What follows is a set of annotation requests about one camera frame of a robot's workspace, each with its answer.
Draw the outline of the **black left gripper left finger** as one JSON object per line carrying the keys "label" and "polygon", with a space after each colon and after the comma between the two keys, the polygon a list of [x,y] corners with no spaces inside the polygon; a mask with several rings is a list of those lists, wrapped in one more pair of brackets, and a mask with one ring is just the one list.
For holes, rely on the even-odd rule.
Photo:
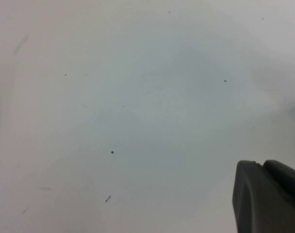
{"label": "black left gripper left finger", "polygon": [[239,233],[295,233],[295,195],[263,165],[237,163],[232,204]]}

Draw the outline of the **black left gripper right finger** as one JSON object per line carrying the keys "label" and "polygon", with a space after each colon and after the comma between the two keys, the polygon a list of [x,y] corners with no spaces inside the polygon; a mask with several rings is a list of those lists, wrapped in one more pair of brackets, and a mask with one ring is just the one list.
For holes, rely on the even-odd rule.
{"label": "black left gripper right finger", "polygon": [[295,195],[295,170],[293,168],[276,160],[267,160],[263,166],[284,190]]}

